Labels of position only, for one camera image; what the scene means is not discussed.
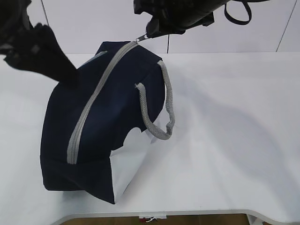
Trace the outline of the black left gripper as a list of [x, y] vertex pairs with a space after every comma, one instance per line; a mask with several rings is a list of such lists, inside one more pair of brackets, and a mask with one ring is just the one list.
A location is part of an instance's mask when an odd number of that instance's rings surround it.
[[78, 71], [62, 51], [53, 30], [33, 26], [27, 13], [30, 0], [0, 2], [0, 53], [12, 68], [28, 70], [75, 86]]

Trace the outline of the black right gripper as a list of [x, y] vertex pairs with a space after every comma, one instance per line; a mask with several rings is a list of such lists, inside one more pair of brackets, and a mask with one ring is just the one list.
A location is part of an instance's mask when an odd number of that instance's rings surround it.
[[226, 3], [226, 0], [134, 0], [134, 13], [152, 15], [146, 25], [146, 36], [157, 38], [211, 25], [213, 12]]

